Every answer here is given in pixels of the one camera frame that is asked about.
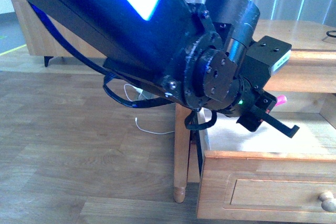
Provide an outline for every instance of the black cable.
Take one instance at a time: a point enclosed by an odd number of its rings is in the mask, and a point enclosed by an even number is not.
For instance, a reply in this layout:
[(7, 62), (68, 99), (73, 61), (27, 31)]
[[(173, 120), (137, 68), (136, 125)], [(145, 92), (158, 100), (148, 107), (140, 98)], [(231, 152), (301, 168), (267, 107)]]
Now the black cable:
[(202, 123), (202, 124), (191, 124), (191, 122), (193, 121), (195, 115), (196, 115), (196, 111), (192, 111), (190, 113), (189, 116), (187, 116), (184, 120), (184, 124), (185, 124), (185, 127), (188, 129), (188, 130), (191, 130), (191, 131), (202, 131), (202, 130), (205, 130), (207, 128), (210, 128), (212, 126), (215, 125), (216, 121), (217, 121), (217, 112), (214, 111), (214, 110), (211, 110), (211, 120), (206, 122), (206, 123)]
[(166, 105), (166, 104), (171, 104), (174, 103), (172, 101), (169, 101), (167, 99), (164, 98), (155, 98), (155, 99), (149, 99), (149, 100), (143, 100), (143, 101), (127, 101), (123, 98), (121, 98), (120, 96), (118, 96), (117, 94), (115, 94), (108, 86), (107, 84), (112, 81), (115, 78), (114, 74), (108, 74), (104, 77), (104, 85), (103, 88), (106, 92), (106, 94), (113, 98), (115, 101), (119, 102), (120, 104), (130, 107), (130, 108), (134, 108), (134, 109), (147, 109), (147, 108), (153, 108), (153, 107), (158, 107), (158, 106), (162, 106), (162, 105)]
[(327, 35), (331, 38), (336, 38), (336, 35), (334, 35), (336, 33), (336, 30), (332, 30), (332, 31), (327, 31)]
[(45, 26), (45, 28), (48, 30), (48, 32), (57, 40), (58, 43), (62, 47), (64, 47), (65, 50), (67, 50), (70, 54), (72, 54), (75, 58), (83, 62), (88, 67), (92, 68), (93, 70), (103, 74), (104, 77), (104, 84), (103, 88), (106, 92), (106, 94), (113, 98), (115, 101), (121, 103), (122, 105), (125, 105), (130, 108), (136, 108), (136, 109), (145, 109), (145, 108), (152, 108), (157, 106), (162, 106), (170, 103), (174, 103), (172, 101), (169, 101), (164, 98), (155, 98), (155, 99), (149, 99), (144, 101), (134, 101), (130, 102), (127, 101), (117, 94), (115, 94), (112, 90), (107, 87), (107, 83), (109, 83), (111, 80), (118, 78), (116, 75), (114, 75), (111, 71), (107, 70), (106, 68), (103, 68), (97, 64), (95, 64), (93, 61), (89, 60), (87, 57), (85, 57), (83, 54), (81, 54), (76, 48), (74, 48), (64, 37), (63, 35), (58, 31), (58, 29), (55, 27), (55, 25), (51, 22), (49, 17), (38, 7), (35, 5), (29, 3), (34, 12), (36, 13), (39, 20), (41, 20), (42, 24)]
[(42, 24), (45, 26), (45, 28), (48, 30), (48, 32), (57, 40), (58, 43), (61, 44), (64, 49), (66, 49), (71, 55), (73, 55), (75, 58), (83, 62), (88, 67), (92, 68), (93, 70), (103, 74), (107, 75), (111, 73), (109, 70), (95, 64), (93, 61), (89, 60), (87, 57), (85, 57), (83, 54), (81, 54), (76, 48), (74, 48), (64, 37), (63, 35), (57, 30), (55, 25), (51, 22), (49, 17), (38, 7), (35, 5), (29, 3), (34, 12), (36, 13), (37, 17), (41, 20)]

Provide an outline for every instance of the wooden nightstand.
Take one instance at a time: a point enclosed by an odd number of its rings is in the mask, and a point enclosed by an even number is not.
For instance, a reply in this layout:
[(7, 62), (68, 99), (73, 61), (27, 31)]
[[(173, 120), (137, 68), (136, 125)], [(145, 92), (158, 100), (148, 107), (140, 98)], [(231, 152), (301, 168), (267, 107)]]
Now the wooden nightstand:
[[(328, 30), (335, 29), (313, 22), (259, 22), (255, 40), (269, 35), (293, 44), (289, 63), (266, 90), (287, 95), (288, 103), (272, 113), (301, 129), (293, 139), (266, 123), (249, 133), (236, 119), (220, 116), (213, 128), (200, 132), (199, 218), (336, 222), (336, 213), (324, 211), (319, 200), (326, 192), (336, 196), (336, 39), (326, 36)], [(188, 113), (176, 106), (177, 202), (183, 201), (187, 181), (188, 162), (181, 161), (188, 160), (189, 136), (183, 129)], [(198, 117), (204, 120), (207, 112)]]

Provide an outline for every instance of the wooden drawer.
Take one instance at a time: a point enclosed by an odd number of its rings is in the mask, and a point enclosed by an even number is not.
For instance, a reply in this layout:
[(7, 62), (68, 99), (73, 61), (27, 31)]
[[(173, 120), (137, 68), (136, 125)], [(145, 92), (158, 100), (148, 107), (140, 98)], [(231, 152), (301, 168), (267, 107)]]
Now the wooden drawer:
[[(318, 199), (328, 191), (336, 196), (336, 97), (286, 95), (289, 102), (273, 116), (300, 126), (292, 139), (266, 123), (249, 133), (223, 115), (200, 132), (199, 218), (336, 223)], [(205, 111), (199, 120), (210, 116)]]

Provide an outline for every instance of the black robotic arm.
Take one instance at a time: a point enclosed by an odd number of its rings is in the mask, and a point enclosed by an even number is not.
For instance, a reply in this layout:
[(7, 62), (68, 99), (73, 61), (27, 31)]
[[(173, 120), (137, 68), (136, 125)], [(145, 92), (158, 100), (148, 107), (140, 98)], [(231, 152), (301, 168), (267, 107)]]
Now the black robotic arm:
[(104, 67), (127, 82), (193, 111), (202, 107), (256, 131), (277, 99), (263, 87), (291, 45), (252, 39), (259, 10), (249, 0), (29, 0), (98, 49)]

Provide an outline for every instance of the furniture leg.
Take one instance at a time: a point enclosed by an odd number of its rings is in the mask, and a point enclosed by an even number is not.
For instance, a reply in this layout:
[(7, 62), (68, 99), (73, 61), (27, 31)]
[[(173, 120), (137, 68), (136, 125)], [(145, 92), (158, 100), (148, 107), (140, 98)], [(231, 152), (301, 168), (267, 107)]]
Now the furniture leg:
[(53, 58), (53, 56), (44, 56), (44, 66), (47, 67), (49, 65), (49, 61)]
[(179, 104), (175, 114), (175, 148), (174, 148), (174, 200), (182, 203), (188, 175), (188, 158), (190, 147), (190, 130), (184, 125), (184, 119), (191, 110)]

